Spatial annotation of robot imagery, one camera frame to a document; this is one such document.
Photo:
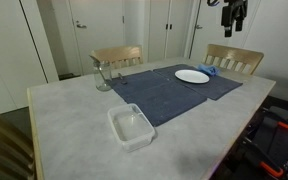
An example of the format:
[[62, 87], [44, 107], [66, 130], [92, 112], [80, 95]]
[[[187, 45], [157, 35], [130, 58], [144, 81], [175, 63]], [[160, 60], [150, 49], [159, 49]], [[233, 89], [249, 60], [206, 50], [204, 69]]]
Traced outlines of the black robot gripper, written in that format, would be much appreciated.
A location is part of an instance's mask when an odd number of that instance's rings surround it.
[[235, 31], [243, 29], [243, 21], [247, 16], [248, 0], [224, 0], [227, 6], [222, 8], [221, 25], [224, 26], [225, 37], [232, 36], [232, 25], [236, 22]]

